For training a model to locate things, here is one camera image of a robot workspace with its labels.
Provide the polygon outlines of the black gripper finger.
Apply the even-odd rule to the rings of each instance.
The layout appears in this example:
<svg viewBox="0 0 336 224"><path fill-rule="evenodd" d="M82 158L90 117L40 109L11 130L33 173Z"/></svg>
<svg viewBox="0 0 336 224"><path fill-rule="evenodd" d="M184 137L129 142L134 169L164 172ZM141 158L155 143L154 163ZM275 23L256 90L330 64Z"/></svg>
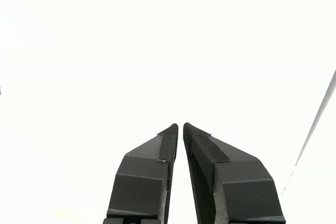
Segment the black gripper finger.
<svg viewBox="0 0 336 224"><path fill-rule="evenodd" d="M103 223L167 223L179 127L172 124L126 153Z"/></svg>
<svg viewBox="0 0 336 224"><path fill-rule="evenodd" d="M185 123L198 223L285 223L274 180L256 157Z"/></svg>

